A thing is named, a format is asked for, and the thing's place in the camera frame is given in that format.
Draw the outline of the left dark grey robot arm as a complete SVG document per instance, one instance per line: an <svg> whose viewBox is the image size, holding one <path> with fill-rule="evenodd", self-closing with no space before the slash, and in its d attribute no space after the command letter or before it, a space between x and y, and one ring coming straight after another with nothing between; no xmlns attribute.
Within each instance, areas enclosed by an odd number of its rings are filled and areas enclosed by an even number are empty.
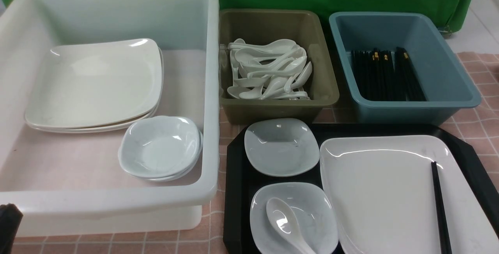
<svg viewBox="0 0 499 254"><path fill-rule="evenodd" d="M14 204L0 206L0 253L10 254L23 213Z"/></svg>

